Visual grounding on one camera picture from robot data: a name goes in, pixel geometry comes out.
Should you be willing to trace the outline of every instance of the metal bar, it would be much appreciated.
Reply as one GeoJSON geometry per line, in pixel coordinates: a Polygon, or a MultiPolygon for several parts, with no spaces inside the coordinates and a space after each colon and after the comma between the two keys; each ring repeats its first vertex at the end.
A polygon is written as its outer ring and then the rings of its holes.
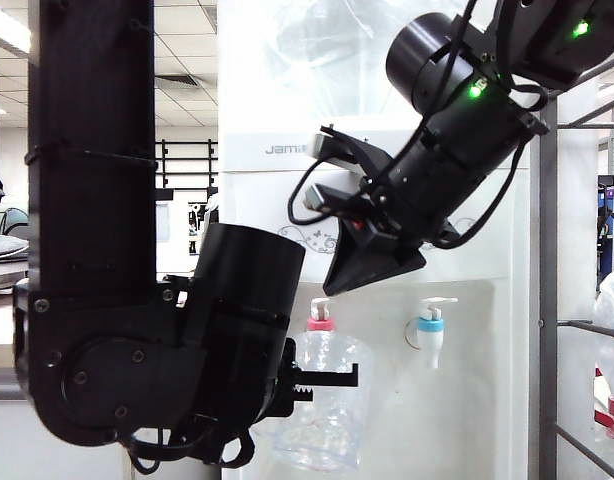
{"type": "Polygon", "coordinates": [[[558,130],[610,130],[614,129],[614,123],[583,123],[582,125],[572,125],[561,123],[558,130]]]}
{"type": "Polygon", "coordinates": [[[580,328],[581,330],[587,330],[588,332],[594,332],[599,333],[601,335],[607,335],[608,337],[614,337],[614,328],[599,327],[598,325],[594,325],[587,322],[572,320],[570,322],[562,322],[561,324],[559,324],[559,326],[580,328]]]}
{"type": "Polygon", "coordinates": [[[602,115],[605,112],[608,112],[612,108],[614,108],[614,100],[612,100],[609,103],[606,103],[602,107],[598,107],[596,110],[592,110],[587,115],[583,115],[582,117],[578,118],[577,120],[574,120],[573,122],[569,123],[569,126],[582,125],[583,123],[586,123],[589,120],[592,120],[592,119],[596,118],[597,116],[602,115]]]}
{"type": "Polygon", "coordinates": [[[167,157],[167,153],[169,153],[169,151],[167,150],[167,142],[165,141],[165,139],[163,138],[160,141],[160,156],[161,158],[159,158],[159,160],[163,161],[163,188],[167,188],[167,167],[165,166],[165,158],[167,157]]]}
{"type": "Polygon", "coordinates": [[[605,73],[608,70],[611,70],[612,68],[614,68],[614,58],[597,66],[596,68],[589,70],[587,73],[581,75],[580,78],[572,85],[572,88],[582,83],[585,83],[591,80],[592,78],[597,77],[598,75],[602,75],[603,73],[605,73]]]}
{"type": "Polygon", "coordinates": [[[181,187],[181,188],[174,188],[173,189],[176,192],[206,192],[209,190],[208,187],[181,187]]]}
{"type": "MultiPolygon", "coordinates": [[[[611,109],[611,121],[614,123],[614,108],[611,109]]],[[[607,143],[607,173],[614,174],[614,128],[609,131],[609,142],[607,143]]]]}
{"type": "Polygon", "coordinates": [[[25,400],[13,368],[0,368],[0,401],[25,400]]]}
{"type": "Polygon", "coordinates": [[[209,158],[209,186],[211,187],[214,183],[214,178],[212,177],[212,160],[213,160],[213,156],[214,156],[214,147],[212,146],[213,142],[211,141],[211,138],[208,140],[208,144],[207,144],[207,157],[209,158]]]}
{"type": "MultiPolygon", "coordinates": [[[[552,99],[541,112],[548,125],[558,122],[552,99]]],[[[540,138],[540,392],[539,477],[556,480],[558,441],[558,132],[540,138]]]]}
{"type": "Polygon", "coordinates": [[[171,141],[167,141],[167,145],[207,145],[208,143],[209,142],[171,142],[171,141]]]}
{"type": "Polygon", "coordinates": [[[167,157],[168,162],[197,162],[199,160],[208,162],[208,161],[216,161],[218,159],[209,158],[209,157],[167,157]]]}
{"type": "Polygon", "coordinates": [[[203,177],[209,177],[212,175],[215,175],[215,173],[209,173],[209,172],[167,172],[167,175],[169,175],[170,177],[173,176],[179,176],[179,177],[183,177],[183,176],[189,176],[189,175],[200,175],[203,177]]]}
{"type": "Polygon", "coordinates": [[[614,467],[605,462],[602,458],[596,455],[592,450],[583,445],[580,441],[578,441],[573,435],[571,435],[567,430],[562,428],[560,425],[556,425],[556,432],[558,435],[567,440],[576,450],[585,455],[589,460],[594,462],[601,470],[603,470],[607,475],[614,479],[614,467]]]}

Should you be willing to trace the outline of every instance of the screw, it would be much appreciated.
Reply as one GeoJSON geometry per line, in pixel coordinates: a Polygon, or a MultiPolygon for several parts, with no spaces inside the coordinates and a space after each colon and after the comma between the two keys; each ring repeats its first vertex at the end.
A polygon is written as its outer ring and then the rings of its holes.
{"type": "Polygon", "coordinates": [[[134,363],[141,363],[143,360],[145,360],[145,352],[142,350],[136,350],[131,356],[131,361],[134,363]]]}
{"type": "Polygon", "coordinates": [[[34,310],[38,313],[45,313],[49,310],[49,300],[46,298],[39,298],[34,302],[34,310]]]}
{"type": "Polygon", "coordinates": [[[47,363],[45,363],[45,365],[47,365],[49,368],[53,368],[60,363],[62,358],[62,353],[60,353],[58,350],[52,350],[47,356],[47,363]]]}
{"type": "Polygon", "coordinates": [[[116,418],[125,418],[125,417],[127,416],[127,414],[128,414],[128,413],[129,413],[129,409],[128,409],[126,406],[121,405],[121,406],[120,406],[120,407],[118,407],[118,408],[116,409],[116,411],[114,412],[114,416],[115,416],[116,418]]]}
{"type": "Polygon", "coordinates": [[[84,385],[87,383],[87,372],[80,371],[76,375],[74,375],[74,383],[76,385],[84,385]]]}
{"type": "Polygon", "coordinates": [[[174,292],[170,289],[163,290],[163,300],[171,302],[174,299],[174,292]]]}

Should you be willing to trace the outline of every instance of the ceiling light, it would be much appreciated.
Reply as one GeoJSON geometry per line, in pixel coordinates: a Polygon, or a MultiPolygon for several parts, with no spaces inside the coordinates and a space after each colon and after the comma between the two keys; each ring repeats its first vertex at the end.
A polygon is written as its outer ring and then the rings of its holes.
{"type": "Polygon", "coordinates": [[[24,53],[29,53],[31,49],[31,31],[2,10],[0,10],[0,40],[24,53]]]}
{"type": "Polygon", "coordinates": [[[614,83],[606,86],[605,88],[598,91],[598,98],[605,98],[609,95],[614,94],[614,83]]]}

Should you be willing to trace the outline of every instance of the metal rack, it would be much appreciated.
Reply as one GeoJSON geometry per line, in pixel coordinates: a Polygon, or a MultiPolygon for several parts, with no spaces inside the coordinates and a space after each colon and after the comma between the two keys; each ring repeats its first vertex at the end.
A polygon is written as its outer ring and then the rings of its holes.
{"type": "Polygon", "coordinates": [[[162,187],[169,187],[169,180],[172,177],[208,177],[207,186],[198,186],[198,187],[173,187],[171,190],[177,192],[205,192],[207,196],[212,195],[218,191],[218,189],[214,186],[216,176],[218,172],[215,170],[216,162],[218,161],[218,157],[216,156],[215,147],[218,145],[218,142],[215,142],[211,139],[207,141],[168,141],[162,139],[159,142],[156,142],[156,145],[160,147],[159,154],[160,156],[156,158],[156,160],[160,163],[158,175],[162,179],[162,187]],[[206,146],[207,147],[207,156],[202,157],[170,157],[169,148],[170,146],[206,146]],[[206,164],[207,168],[201,168],[196,170],[185,170],[185,171],[168,171],[167,164],[169,162],[189,162],[190,165],[203,165],[206,164]]]}
{"type": "MultiPolygon", "coordinates": [[[[583,75],[582,84],[614,67],[614,59],[583,75]]],[[[558,120],[558,95],[541,112],[541,118],[550,125],[558,120]]],[[[588,123],[599,115],[614,109],[614,100],[577,120],[558,124],[558,129],[612,129],[611,123],[588,123]]],[[[556,129],[541,137],[540,149],[540,333],[539,333],[539,413],[538,448],[540,480],[556,480],[558,437],[587,457],[611,478],[614,468],[585,446],[580,440],[558,424],[558,329],[577,328],[599,335],[614,337],[614,329],[584,321],[558,321],[558,132],[556,129]]]]}

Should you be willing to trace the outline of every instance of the ceiling tile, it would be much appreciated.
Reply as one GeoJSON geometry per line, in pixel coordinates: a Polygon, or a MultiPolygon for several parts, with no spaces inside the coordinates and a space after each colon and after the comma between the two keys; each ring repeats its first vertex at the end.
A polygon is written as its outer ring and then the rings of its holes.
{"type": "Polygon", "coordinates": [[[170,7],[172,5],[198,5],[196,0],[156,0],[156,7],[170,7]]]}
{"type": "Polygon", "coordinates": [[[218,120],[218,112],[213,111],[198,111],[198,112],[189,112],[192,117],[202,123],[206,123],[210,120],[218,120]]]}
{"type": "Polygon", "coordinates": [[[19,58],[0,58],[0,76],[24,77],[27,75],[27,60],[19,58]]]}
{"type": "Polygon", "coordinates": [[[180,61],[192,74],[218,73],[218,57],[182,57],[180,61]]]}
{"type": "Polygon", "coordinates": [[[169,96],[169,98],[173,100],[183,100],[188,102],[200,101],[200,100],[211,100],[209,95],[202,88],[194,88],[194,89],[167,89],[165,93],[169,96]]]}
{"type": "Polygon", "coordinates": [[[22,83],[22,77],[0,77],[0,92],[15,92],[27,90],[27,86],[22,83]]]}
{"type": "Polygon", "coordinates": [[[167,96],[165,92],[157,88],[154,90],[154,100],[156,100],[157,102],[167,102],[171,99],[167,96]]]}
{"type": "Polygon", "coordinates": [[[200,101],[179,101],[178,104],[188,112],[192,110],[218,110],[218,106],[213,100],[200,100],[200,101]]]}
{"type": "Polygon", "coordinates": [[[26,122],[22,120],[0,120],[0,128],[25,128],[26,122]]]}
{"type": "Polygon", "coordinates": [[[198,121],[185,111],[180,112],[164,112],[158,116],[174,126],[188,127],[198,125],[198,121]]]}
{"type": "Polygon", "coordinates": [[[173,101],[156,102],[156,115],[162,117],[164,114],[183,112],[180,105],[173,101]]]}
{"type": "Polygon", "coordinates": [[[27,105],[22,103],[12,102],[11,100],[0,101],[0,108],[12,115],[27,116],[27,105]]]}
{"type": "Polygon", "coordinates": [[[203,88],[218,88],[218,73],[203,73],[200,76],[203,88]]]}
{"type": "Polygon", "coordinates": [[[20,103],[27,103],[29,100],[29,92],[27,90],[21,90],[19,92],[4,92],[3,97],[8,98],[10,101],[15,100],[20,103]]]}
{"type": "Polygon", "coordinates": [[[162,57],[155,59],[156,75],[166,74],[187,74],[176,57],[162,57]]]}
{"type": "Polygon", "coordinates": [[[158,37],[154,38],[154,56],[158,57],[173,57],[174,54],[167,48],[163,41],[158,37]]]}
{"type": "Polygon", "coordinates": [[[17,58],[17,57],[13,53],[10,53],[4,48],[0,47],[0,58],[17,58]]]}
{"type": "Polygon", "coordinates": [[[196,120],[198,120],[205,127],[217,127],[218,126],[218,119],[217,118],[198,117],[196,120]]]}
{"type": "Polygon", "coordinates": [[[218,53],[216,35],[162,35],[161,39],[177,57],[211,57],[218,53]]]}
{"type": "Polygon", "coordinates": [[[27,25],[29,23],[27,8],[4,8],[3,12],[12,18],[15,18],[23,25],[27,25]]]}
{"type": "Polygon", "coordinates": [[[199,6],[156,7],[159,35],[213,33],[214,29],[199,6]]]}
{"type": "Polygon", "coordinates": [[[27,0],[0,0],[0,9],[27,8],[27,0]]]}
{"type": "Polygon", "coordinates": [[[0,102],[11,102],[11,98],[7,98],[0,94],[0,102]]]}

